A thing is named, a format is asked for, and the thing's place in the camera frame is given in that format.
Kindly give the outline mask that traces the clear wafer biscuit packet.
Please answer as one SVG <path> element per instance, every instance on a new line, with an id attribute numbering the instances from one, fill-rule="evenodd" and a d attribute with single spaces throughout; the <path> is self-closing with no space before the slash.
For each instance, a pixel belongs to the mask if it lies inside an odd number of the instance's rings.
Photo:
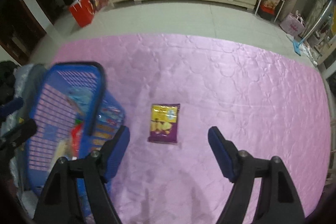
<path id="1" fill-rule="evenodd" d="M 65 157 L 67 159 L 72 159 L 72 151 L 71 151 L 71 140 L 70 138 L 62 139 L 55 150 L 54 160 L 59 159 L 60 157 Z"/>

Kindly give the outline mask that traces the blue plastic basket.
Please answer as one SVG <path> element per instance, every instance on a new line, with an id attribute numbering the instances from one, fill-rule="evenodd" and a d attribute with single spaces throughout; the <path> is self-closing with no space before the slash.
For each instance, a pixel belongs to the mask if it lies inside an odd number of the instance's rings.
<path id="1" fill-rule="evenodd" d="M 86 157 L 111 140 L 126 112 L 106 88 L 104 68 L 97 62 L 57 63 L 44 75 L 29 117 L 37 132 L 26 146 L 30 189 L 40 196 L 62 139 L 71 139 L 76 120 L 83 121 L 79 156 Z"/>

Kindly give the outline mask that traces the purple chips packet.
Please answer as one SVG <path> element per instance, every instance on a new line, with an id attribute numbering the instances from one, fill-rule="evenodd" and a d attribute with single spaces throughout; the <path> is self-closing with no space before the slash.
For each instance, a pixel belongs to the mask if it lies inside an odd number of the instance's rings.
<path id="1" fill-rule="evenodd" d="M 178 143 L 178 115 L 181 105 L 152 104 L 148 142 Z"/>

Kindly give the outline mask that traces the red snack packet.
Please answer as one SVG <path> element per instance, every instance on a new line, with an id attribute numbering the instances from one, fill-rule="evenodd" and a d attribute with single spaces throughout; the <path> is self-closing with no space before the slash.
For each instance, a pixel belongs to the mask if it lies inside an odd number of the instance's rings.
<path id="1" fill-rule="evenodd" d="M 81 136 L 83 134 L 83 121 L 76 120 L 74 127 L 71 130 L 71 153 L 72 157 L 79 156 Z"/>

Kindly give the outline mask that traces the grey printed cushion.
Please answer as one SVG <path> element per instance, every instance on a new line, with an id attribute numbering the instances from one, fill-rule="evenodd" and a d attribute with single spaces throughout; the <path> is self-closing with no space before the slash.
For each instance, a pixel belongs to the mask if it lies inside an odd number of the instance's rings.
<path id="1" fill-rule="evenodd" d="M 46 71 L 43 64 L 28 64 L 19 67 L 14 73 L 14 97 L 21 97 L 24 101 L 23 107 L 28 111 L 33 107 Z"/>

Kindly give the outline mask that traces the pink quilted table cover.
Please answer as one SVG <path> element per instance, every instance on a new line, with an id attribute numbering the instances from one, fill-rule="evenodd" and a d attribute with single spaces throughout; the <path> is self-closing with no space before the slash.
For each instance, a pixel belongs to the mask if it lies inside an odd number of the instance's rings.
<path id="1" fill-rule="evenodd" d="M 55 63 L 96 61 L 126 112 L 130 142 L 110 196 L 123 223 L 215 223 L 232 184 L 207 140 L 217 126 L 252 156 L 280 157 L 306 215 L 325 184 L 330 113 L 320 73 L 277 53 L 176 34 L 64 44 Z M 178 143 L 148 142 L 152 104 L 181 105 Z"/>

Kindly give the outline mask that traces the red paper bag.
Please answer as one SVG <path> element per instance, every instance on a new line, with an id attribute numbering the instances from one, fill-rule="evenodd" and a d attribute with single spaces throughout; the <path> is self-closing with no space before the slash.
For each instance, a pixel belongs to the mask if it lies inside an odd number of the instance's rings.
<path id="1" fill-rule="evenodd" d="M 95 8 L 91 0 L 75 0 L 69 6 L 69 11 L 81 28 L 91 24 L 95 16 Z"/>

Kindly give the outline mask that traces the pink shopping bag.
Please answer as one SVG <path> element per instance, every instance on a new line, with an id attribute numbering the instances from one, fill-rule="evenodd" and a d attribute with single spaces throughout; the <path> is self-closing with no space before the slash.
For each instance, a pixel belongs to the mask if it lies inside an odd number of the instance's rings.
<path id="1" fill-rule="evenodd" d="M 287 34 L 296 37 L 305 30 L 303 17 L 298 10 L 295 13 L 289 13 L 280 23 L 280 28 Z"/>

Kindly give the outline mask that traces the blue handled mop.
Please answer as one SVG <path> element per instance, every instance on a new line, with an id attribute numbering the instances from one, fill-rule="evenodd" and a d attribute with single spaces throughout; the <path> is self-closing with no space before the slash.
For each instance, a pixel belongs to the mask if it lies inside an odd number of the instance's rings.
<path id="1" fill-rule="evenodd" d="M 323 24 L 325 20 L 327 20 L 328 16 L 332 12 L 334 7 L 334 0 L 328 0 L 325 7 L 322 9 L 320 15 L 316 19 L 315 23 L 311 26 L 311 28 L 307 31 L 307 33 L 303 36 L 300 41 L 293 39 L 291 42 L 293 44 L 294 52 L 301 56 L 300 46 Z"/>

